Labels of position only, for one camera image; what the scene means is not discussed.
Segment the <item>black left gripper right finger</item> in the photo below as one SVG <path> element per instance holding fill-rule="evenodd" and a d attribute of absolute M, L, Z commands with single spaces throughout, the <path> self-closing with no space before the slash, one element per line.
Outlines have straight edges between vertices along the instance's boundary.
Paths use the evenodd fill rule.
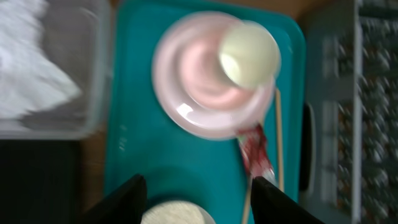
<path fill-rule="evenodd" d="M 252 180 L 251 208 L 255 224 L 323 224 L 263 177 Z"/>

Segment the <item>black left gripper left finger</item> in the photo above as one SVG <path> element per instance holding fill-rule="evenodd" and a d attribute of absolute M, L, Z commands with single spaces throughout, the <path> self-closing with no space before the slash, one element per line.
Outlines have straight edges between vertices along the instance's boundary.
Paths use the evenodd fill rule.
<path fill-rule="evenodd" d="M 146 180 L 136 174 L 84 213 L 78 223 L 140 223 L 146 203 Z"/>

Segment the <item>white napkin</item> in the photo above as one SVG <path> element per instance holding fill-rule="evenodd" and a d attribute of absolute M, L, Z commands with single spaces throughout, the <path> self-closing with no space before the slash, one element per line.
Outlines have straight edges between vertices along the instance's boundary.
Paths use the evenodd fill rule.
<path fill-rule="evenodd" d="M 44 0 L 1 1 L 1 118 L 19 119 L 80 96 L 72 79 L 44 54 Z"/>

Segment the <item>red sauce packet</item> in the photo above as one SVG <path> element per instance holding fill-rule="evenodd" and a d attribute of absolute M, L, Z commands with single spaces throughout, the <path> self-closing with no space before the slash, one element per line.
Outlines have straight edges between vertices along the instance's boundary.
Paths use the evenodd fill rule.
<path fill-rule="evenodd" d="M 263 127 L 255 124 L 241 129 L 236 138 L 249 182 L 256 177 L 263 177 L 277 186 L 274 168 L 267 155 L 267 138 Z"/>

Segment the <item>grey bowl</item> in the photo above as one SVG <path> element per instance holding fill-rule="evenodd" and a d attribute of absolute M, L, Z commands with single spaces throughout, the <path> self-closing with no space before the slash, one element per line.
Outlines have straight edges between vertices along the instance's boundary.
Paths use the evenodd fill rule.
<path fill-rule="evenodd" d="M 215 224 L 213 217 L 200 206 L 187 201 L 168 201 L 148 209 L 141 224 Z"/>

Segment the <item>bamboo chopstick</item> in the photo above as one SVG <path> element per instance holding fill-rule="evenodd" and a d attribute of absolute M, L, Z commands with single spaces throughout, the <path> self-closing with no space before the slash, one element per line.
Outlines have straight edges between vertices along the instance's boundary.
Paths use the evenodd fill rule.
<path fill-rule="evenodd" d="M 282 109 L 280 90 L 275 89 L 275 121 L 277 131 L 277 150 L 278 150 L 278 173 L 279 173 L 279 189 L 284 192 L 284 155 L 283 155 L 283 135 L 282 135 Z"/>
<path fill-rule="evenodd" d="M 237 140 L 239 143 L 239 148 L 243 160 L 243 167 L 246 172 L 247 177 L 247 189 L 244 199 L 243 205 L 243 214 L 241 219 L 241 224 L 248 223 L 249 211 L 250 211 L 250 198 L 251 198 L 251 173 L 250 173 L 250 165 L 251 165 L 251 156 L 250 150 L 252 140 L 257 142 L 257 138 L 259 138 L 260 132 L 262 131 L 261 123 L 253 124 L 250 127 L 246 127 L 242 130 L 239 130 L 237 133 Z"/>

